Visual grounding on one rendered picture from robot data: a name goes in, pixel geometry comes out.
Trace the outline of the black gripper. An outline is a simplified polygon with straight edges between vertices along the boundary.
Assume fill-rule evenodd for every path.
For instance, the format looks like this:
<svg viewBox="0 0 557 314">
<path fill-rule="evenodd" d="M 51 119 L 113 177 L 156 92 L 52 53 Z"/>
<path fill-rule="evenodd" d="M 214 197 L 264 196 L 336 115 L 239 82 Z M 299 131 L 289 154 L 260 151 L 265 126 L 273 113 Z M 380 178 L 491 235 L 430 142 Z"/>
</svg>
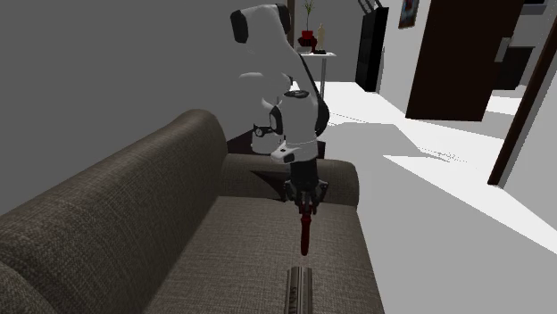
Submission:
<svg viewBox="0 0 557 314">
<path fill-rule="evenodd" d="M 300 213 L 304 213 L 304 194 L 310 196 L 311 214 L 323 202 L 328 191 L 328 182 L 319 179 L 317 160 L 299 161 L 290 164 L 290 180 L 284 183 L 286 198 L 293 202 Z"/>
</svg>

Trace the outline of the red long-handled utensil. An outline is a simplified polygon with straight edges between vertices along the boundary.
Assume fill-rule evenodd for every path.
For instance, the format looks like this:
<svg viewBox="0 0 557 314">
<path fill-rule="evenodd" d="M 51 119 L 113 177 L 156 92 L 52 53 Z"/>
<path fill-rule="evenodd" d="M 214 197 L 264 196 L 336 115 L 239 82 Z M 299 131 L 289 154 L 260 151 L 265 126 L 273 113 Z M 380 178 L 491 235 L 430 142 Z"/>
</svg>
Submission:
<svg viewBox="0 0 557 314">
<path fill-rule="evenodd" d="M 312 223 L 312 214 L 313 214 L 312 202 L 309 200 L 304 201 L 299 206 L 299 212 L 301 214 L 300 249 L 301 249 L 301 254 L 303 256 L 306 256 L 308 254 L 309 246 L 310 246 L 310 233 L 311 233 L 311 223 Z"/>
</svg>

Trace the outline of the brown fabric sofa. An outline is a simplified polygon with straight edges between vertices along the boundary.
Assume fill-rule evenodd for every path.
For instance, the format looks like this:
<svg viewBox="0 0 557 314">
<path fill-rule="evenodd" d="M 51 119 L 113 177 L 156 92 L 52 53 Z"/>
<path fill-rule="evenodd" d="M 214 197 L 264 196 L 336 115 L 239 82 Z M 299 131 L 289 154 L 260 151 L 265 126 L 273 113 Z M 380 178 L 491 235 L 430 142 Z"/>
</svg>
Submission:
<svg viewBox="0 0 557 314">
<path fill-rule="evenodd" d="M 0 314 L 293 314 L 292 267 L 312 270 L 310 314 L 386 314 L 347 161 L 301 224 L 288 167 L 235 154 L 217 118 L 179 115 L 0 215 Z"/>
</svg>

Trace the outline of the white side table with plant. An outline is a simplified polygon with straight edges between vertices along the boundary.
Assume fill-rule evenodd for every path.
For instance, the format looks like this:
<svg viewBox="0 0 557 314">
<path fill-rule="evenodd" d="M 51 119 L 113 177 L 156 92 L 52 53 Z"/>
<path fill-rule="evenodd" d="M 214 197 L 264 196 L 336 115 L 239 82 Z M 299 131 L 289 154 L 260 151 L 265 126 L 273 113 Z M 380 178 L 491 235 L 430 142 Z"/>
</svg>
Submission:
<svg viewBox="0 0 557 314">
<path fill-rule="evenodd" d="M 298 38 L 298 46 L 295 48 L 295 50 L 302 57 L 316 57 L 321 59 L 319 94 L 321 98 L 324 99 L 327 60 L 329 57 L 336 57 L 336 55 L 323 49 L 325 30 L 322 26 L 318 27 L 317 36 L 314 36 L 313 31 L 309 30 L 309 17 L 314 7 L 314 0 L 303 1 L 303 10 L 305 11 L 305 27 L 301 31 L 301 36 Z"/>
</svg>

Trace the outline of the black tall cabinet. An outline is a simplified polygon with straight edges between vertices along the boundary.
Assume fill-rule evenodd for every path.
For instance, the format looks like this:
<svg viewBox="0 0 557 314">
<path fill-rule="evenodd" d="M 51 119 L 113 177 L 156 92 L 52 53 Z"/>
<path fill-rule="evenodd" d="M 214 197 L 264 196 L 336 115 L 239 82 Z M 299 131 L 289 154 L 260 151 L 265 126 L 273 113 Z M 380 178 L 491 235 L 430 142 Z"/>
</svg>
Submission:
<svg viewBox="0 0 557 314">
<path fill-rule="evenodd" d="M 366 92 L 376 92 L 389 8 L 380 0 L 357 0 L 364 15 L 355 82 Z"/>
</svg>

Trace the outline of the dark brown door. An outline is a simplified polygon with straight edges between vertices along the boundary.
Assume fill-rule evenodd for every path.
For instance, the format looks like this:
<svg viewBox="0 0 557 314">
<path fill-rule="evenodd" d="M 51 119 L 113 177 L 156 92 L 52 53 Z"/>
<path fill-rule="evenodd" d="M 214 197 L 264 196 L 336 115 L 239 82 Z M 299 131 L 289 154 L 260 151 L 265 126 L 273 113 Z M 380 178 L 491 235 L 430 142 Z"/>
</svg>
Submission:
<svg viewBox="0 0 557 314">
<path fill-rule="evenodd" d="M 431 0 L 405 117 L 481 121 L 525 0 Z"/>
</svg>

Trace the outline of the dark low cabinet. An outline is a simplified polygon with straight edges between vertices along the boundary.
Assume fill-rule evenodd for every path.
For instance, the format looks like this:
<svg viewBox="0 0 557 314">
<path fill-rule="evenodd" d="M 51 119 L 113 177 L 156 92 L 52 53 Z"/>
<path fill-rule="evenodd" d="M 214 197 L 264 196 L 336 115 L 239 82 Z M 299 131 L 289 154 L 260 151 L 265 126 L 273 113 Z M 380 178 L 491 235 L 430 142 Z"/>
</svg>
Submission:
<svg viewBox="0 0 557 314">
<path fill-rule="evenodd" d="M 520 84 L 534 48 L 531 46 L 510 46 L 494 85 L 494 90 L 514 90 Z"/>
</svg>

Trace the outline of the framed wall picture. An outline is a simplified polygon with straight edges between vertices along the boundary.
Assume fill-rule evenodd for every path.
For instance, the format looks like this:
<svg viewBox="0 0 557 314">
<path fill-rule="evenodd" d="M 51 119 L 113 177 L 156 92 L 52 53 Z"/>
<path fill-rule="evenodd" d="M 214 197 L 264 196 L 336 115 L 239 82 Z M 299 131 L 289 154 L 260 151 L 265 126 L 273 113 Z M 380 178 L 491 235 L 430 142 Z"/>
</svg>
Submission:
<svg viewBox="0 0 557 314">
<path fill-rule="evenodd" d="M 398 28 L 408 29 L 415 26 L 420 0 L 403 0 Z"/>
</svg>

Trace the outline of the dark brown door frame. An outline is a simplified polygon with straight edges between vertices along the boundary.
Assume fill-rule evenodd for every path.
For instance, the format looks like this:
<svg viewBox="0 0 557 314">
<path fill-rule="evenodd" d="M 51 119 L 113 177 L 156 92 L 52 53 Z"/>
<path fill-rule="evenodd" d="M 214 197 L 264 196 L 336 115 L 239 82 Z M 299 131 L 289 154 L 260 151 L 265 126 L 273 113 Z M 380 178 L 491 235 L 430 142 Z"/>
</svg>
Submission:
<svg viewBox="0 0 557 314">
<path fill-rule="evenodd" d="M 533 70 L 525 93 L 520 101 L 519 108 L 513 118 L 507 136 L 503 141 L 502 148 L 495 161 L 495 165 L 491 171 L 489 179 L 487 180 L 487 183 L 490 186 L 499 186 L 500 188 L 503 188 L 510 176 L 511 170 L 520 151 L 520 137 L 525 130 L 528 116 L 534 108 L 537 95 L 542 88 L 545 76 L 551 67 L 551 63 L 556 52 L 557 15 L 553 20 L 553 25 L 545 41 L 542 52 L 540 53 L 538 61 L 536 62 L 536 67 Z"/>
</svg>

